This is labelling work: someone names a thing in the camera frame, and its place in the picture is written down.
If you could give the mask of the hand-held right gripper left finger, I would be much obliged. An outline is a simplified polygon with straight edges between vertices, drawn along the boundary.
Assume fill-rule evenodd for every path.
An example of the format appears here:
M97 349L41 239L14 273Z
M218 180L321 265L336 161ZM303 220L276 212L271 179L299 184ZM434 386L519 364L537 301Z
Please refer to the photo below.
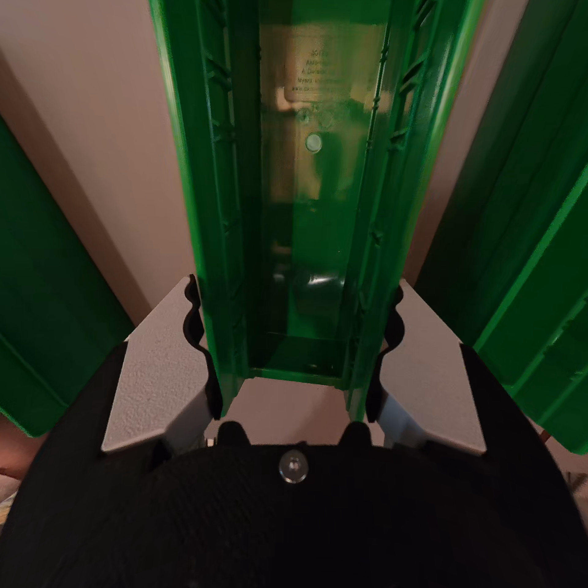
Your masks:
M204 444L223 399L205 336L194 275L184 277L126 340L101 449L160 440L173 454Z

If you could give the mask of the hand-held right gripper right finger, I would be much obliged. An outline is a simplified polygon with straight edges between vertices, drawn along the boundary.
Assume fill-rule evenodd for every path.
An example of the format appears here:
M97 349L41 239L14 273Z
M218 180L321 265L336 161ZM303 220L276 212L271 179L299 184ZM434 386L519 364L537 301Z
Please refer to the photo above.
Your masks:
M366 397L383 446L436 442L472 455L486 444L459 338L402 279Z

